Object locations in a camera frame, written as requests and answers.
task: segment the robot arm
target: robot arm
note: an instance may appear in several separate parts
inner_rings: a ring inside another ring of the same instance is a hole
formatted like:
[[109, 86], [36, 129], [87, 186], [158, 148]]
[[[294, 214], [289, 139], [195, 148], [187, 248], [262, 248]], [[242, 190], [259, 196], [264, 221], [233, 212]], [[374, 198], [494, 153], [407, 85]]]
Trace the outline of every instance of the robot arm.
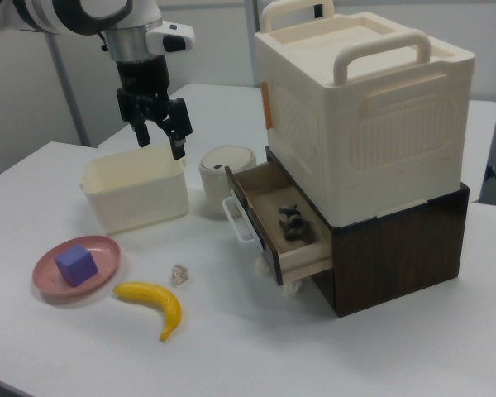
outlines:
[[185, 156], [185, 137], [193, 130], [184, 100], [167, 94], [165, 55], [190, 50], [194, 32], [163, 21], [155, 0], [0, 0], [3, 29], [100, 35], [122, 82], [117, 90], [122, 119], [131, 124], [138, 144], [150, 143], [145, 121], [151, 120], [168, 136], [173, 157]]

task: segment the purple block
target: purple block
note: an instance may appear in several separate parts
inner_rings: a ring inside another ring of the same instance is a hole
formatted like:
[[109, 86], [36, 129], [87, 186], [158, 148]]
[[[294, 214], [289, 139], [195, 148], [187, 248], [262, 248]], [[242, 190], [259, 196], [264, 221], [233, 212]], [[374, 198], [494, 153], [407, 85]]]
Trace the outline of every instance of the purple block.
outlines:
[[92, 254], [79, 244], [61, 252], [54, 259], [63, 278], [74, 287], [98, 273]]

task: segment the pink plate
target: pink plate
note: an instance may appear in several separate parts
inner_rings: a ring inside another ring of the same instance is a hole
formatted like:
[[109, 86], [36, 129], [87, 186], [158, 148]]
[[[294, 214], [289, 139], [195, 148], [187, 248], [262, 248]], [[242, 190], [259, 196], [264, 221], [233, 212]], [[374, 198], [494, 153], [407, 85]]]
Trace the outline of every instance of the pink plate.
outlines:
[[[93, 260], [96, 262], [99, 270], [96, 275], [93, 275], [77, 287], [73, 287], [64, 280], [54, 261], [55, 256], [75, 244], [79, 244], [92, 252]], [[111, 238], [105, 236], [74, 238], [52, 248], [39, 259], [35, 265], [35, 269], [33, 269], [33, 282], [43, 294], [49, 296], [68, 298], [70, 296], [84, 294], [92, 289], [96, 289], [114, 274], [119, 266], [121, 255], [119, 246]]]

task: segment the white drawer handle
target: white drawer handle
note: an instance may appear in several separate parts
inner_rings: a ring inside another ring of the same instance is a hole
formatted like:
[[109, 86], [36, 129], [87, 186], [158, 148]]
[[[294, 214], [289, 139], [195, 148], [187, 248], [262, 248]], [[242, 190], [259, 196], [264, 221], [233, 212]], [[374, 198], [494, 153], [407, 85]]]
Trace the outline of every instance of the white drawer handle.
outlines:
[[347, 67], [353, 60], [411, 45], [417, 46], [418, 64], [426, 64], [430, 61], [430, 53], [432, 51], [430, 39], [424, 32], [418, 29], [389, 33], [376, 40], [353, 44], [343, 48], [334, 60], [333, 74], [335, 85], [343, 85], [347, 82]]
[[[241, 213], [242, 218], [245, 221], [246, 226], [248, 227], [248, 230], [250, 230], [250, 234], [252, 235], [251, 239], [245, 239], [241, 236], [239, 233], [239, 229], [237, 228], [237, 225], [235, 224], [235, 221], [233, 220], [233, 216], [231, 215], [230, 209], [228, 208], [228, 205], [235, 204], [239, 212]], [[233, 227], [233, 231], [235, 232], [237, 236], [237, 241], [241, 246], [248, 247], [248, 246], [257, 246], [260, 251], [263, 251], [263, 247], [261, 245], [261, 241], [259, 237], [257, 236], [257, 233], [255, 232], [254, 227], [251, 225], [250, 219], [248, 219], [248, 216], [246, 215], [246, 212], [244, 208], [241, 206], [241, 203], [239, 203], [239, 200], [237, 199], [237, 196], [235, 193], [232, 192], [231, 197], [227, 197], [222, 201], [222, 207], [224, 208], [224, 212], [226, 213], [226, 216], [228, 218], [228, 221], [230, 221], [231, 227]]]
[[317, 4], [323, 5], [324, 18], [334, 17], [332, 0], [278, 0], [277, 2], [271, 2], [261, 14], [261, 33], [269, 33], [272, 30], [272, 20], [279, 14], [301, 10]]

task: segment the yellow banana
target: yellow banana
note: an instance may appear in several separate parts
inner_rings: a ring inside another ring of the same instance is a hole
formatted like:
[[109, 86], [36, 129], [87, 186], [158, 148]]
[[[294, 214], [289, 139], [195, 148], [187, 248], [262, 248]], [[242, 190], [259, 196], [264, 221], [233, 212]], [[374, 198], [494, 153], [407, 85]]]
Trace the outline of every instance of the yellow banana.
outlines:
[[160, 340], [165, 341], [171, 332], [180, 324], [182, 308], [180, 302], [169, 290], [156, 284], [142, 283], [139, 281], [126, 282], [116, 285], [114, 294], [123, 299], [128, 299], [147, 304], [158, 304], [165, 314], [164, 331]]

